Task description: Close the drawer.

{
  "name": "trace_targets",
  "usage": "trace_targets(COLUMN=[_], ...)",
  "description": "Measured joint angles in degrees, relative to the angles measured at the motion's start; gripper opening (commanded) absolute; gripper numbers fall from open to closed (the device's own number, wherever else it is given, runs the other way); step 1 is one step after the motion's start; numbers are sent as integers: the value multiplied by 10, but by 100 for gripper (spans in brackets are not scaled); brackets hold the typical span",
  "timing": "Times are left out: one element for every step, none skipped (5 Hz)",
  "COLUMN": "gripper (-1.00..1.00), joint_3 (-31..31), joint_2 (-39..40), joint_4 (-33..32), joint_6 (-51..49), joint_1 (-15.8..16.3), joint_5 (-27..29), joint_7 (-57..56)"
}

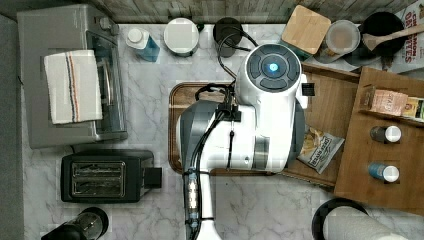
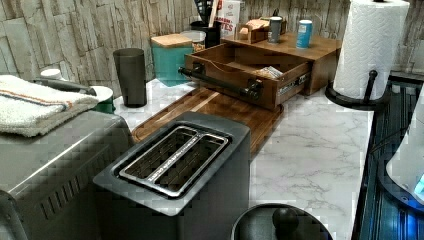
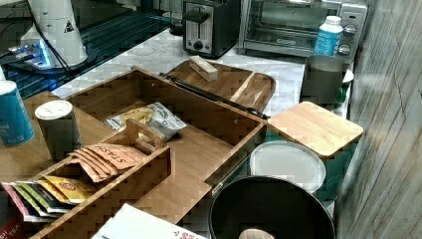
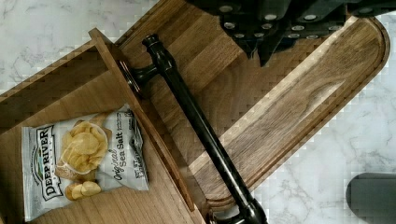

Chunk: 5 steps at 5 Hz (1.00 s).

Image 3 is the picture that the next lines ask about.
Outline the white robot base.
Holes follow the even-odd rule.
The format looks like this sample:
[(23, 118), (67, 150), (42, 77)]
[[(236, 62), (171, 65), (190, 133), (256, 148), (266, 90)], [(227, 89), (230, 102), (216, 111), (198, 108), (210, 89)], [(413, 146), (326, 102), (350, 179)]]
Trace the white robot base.
[(72, 0), (1, 0), (1, 5), (26, 3), (32, 24), (7, 55), (42, 74), (65, 74), (92, 59), (77, 26)]

